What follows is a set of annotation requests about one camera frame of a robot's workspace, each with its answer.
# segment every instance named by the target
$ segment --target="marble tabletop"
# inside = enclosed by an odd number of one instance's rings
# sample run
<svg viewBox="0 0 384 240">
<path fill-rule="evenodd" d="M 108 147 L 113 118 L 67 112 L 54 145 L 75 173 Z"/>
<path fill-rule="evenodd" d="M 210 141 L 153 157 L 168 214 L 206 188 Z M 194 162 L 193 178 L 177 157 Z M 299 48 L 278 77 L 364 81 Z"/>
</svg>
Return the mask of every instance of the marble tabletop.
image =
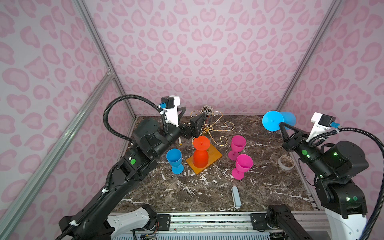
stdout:
<svg viewBox="0 0 384 240">
<path fill-rule="evenodd" d="M 190 117 L 183 117 L 182 122 Z M 130 212 L 143 204 L 150 204 L 156 212 L 214 212 L 214 211 L 264 211 L 270 204 L 286 204 L 292 211 L 308 211 L 313 207 L 296 171 L 283 170 L 277 160 L 288 153 L 281 147 L 278 132 L 267 131 L 259 116 L 223 116 L 215 129 L 226 130 L 224 122 L 235 125 L 233 131 L 212 132 L 216 142 L 220 136 L 228 139 L 226 146 L 214 145 L 223 157 L 196 175 L 185 162 L 193 152 L 192 140 L 182 139 L 182 145 L 174 144 L 182 152 L 184 172 L 175 175 L 165 158 L 158 159 L 155 168 L 136 189 L 131 191 L 114 209 Z M 230 141 L 234 135 L 242 135 L 247 145 L 242 154 L 248 154 L 254 166 L 242 180 L 232 177 L 235 162 L 228 158 Z M 237 186 L 242 206 L 234 209 L 231 188 Z"/>
</svg>

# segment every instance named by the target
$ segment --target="white cable tie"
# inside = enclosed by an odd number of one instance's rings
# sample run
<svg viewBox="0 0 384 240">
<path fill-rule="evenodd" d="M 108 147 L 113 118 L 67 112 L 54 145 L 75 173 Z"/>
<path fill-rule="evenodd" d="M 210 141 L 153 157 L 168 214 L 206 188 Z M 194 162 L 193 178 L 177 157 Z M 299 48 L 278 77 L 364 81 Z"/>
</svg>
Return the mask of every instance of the white cable tie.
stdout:
<svg viewBox="0 0 384 240">
<path fill-rule="evenodd" d="M 78 226 L 78 225 L 80 225 L 79 223 L 76 223 L 76 220 L 72 220 L 72 221 L 70 222 L 70 224 L 73 225 L 73 226 Z"/>
</svg>

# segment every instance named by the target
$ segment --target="gold wire stand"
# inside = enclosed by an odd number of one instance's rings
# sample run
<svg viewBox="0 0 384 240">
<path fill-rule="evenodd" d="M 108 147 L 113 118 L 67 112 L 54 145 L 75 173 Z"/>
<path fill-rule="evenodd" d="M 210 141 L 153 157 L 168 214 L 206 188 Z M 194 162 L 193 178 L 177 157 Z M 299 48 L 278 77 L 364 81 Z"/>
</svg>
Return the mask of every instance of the gold wire stand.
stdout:
<svg viewBox="0 0 384 240">
<path fill-rule="evenodd" d="M 200 114 L 201 112 L 198 111 L 198 110 L 194 110 L 194 111 L 191 112 L 190 116 L 191 117 L 197 116 L 198 113 Z M 225 127 L 231 128 L 230 130 L 216 130 L 216 129 L 214 129 L 214 125 L 223 117 L 223 113 L 219 112 L 219 111 L 214 111 L 212 113 L 212 116 L 210 116 L 210 117 L 213 118 L 215 116 L 220 116 L 220 117 L 213 124 L 208 124 L 208 119 L 207 119 L 207 122 L 205 122 L 205 124 L 203 126 L 201 126 L 202 133 L 200 135 L 202 135 L 202 134 L 209 134 L 209 136 L 211 136 L 212 140 L 214 141 L 214 143 L 216 145 L 218 145 L 218 146 L 226 146 L 227 143 L 228 143 L 228 139 L 225 136 L 221 136 L 220 137 L 220 143 L 217 143 L 215 141 L 215 139 L 212 137 L 211 132 L 213 132 L 213 131 L 216 131 L 216 132 L 229 132 L 229 131 L 232 131 L 232 130 L 235 129 L 235 125 L 232 122 L 230 122 L 230 121 L 226 121 L 226 122 L 224 122 L 224 125 L 225 125 Z"/>
</svg>

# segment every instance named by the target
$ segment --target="wooden block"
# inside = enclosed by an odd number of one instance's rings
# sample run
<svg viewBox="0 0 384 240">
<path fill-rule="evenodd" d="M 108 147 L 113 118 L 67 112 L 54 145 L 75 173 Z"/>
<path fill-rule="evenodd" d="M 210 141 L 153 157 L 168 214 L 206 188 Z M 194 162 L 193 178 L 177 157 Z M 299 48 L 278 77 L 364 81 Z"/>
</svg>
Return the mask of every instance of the wooden block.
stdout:
<svg viewBox="0 0 384 240">
<path fill-rule="evenodd" d="M 212 163 L 216 162 L 219 160 L 223 155 L 211 144 L 208 148 L 208 164 L 204 168 L 198 168 L 195 165 L 193 165 L 193 155 L 190 156 L 186 162 L 189 164 L 189 166 L 192 168 L 192 170 L 195 172 L 195 174 L 199 174 L 204 169 L 209 167 Z"/>
</svg>

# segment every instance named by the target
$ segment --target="heart patterned wall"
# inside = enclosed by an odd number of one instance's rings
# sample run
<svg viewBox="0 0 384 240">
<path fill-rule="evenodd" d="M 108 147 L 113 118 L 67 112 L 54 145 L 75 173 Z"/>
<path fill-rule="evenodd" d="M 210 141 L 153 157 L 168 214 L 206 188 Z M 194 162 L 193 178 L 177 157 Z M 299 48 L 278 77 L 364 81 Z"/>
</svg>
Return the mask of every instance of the heart patterned wall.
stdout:
<svg viewBox="0 0 384 240">
<path fill-rule="evenodd" d="M 256 114 L 277 108 L 331 0 L 86 3 L 126 93 Z"/>
<path fill-rule="evenodd" d="M 0 217 L 103 78 L 71 0 L 0 3 Z"/>
<path fill-rule="evenodd" d="M 347 0 L 288 100 L 285 111 L 296 115 L 297 126 L 312 129 L 311 116 L 337 117 L 343 127 L 357 127 L 384 141 L 384 25 L 383 1 Z M 327 142 L 351 141 L 365 152 L 369 168 L 353 180 L 364 191 L 372 213 L 383 176 L 377 145 L 358 133 L 340 133 Z M 312 183 L 313 172 L 303 168 Z M 372 240 L 384 239 L 382 212 Z"/>
<path fill-rule="evenodd" d="M 36 196 L 11 240 L 55 239 L 61 234 L 58 222 L 80 211 L 104 185 L 109 169 L 119 159 L 124 140 L 103 125 L 105 107 L 118 90 L 110 83 L 53 173 Z M 132 119 L 123 102 L 108 117 L 111 126 L 127 134 Z"/>
</svg>

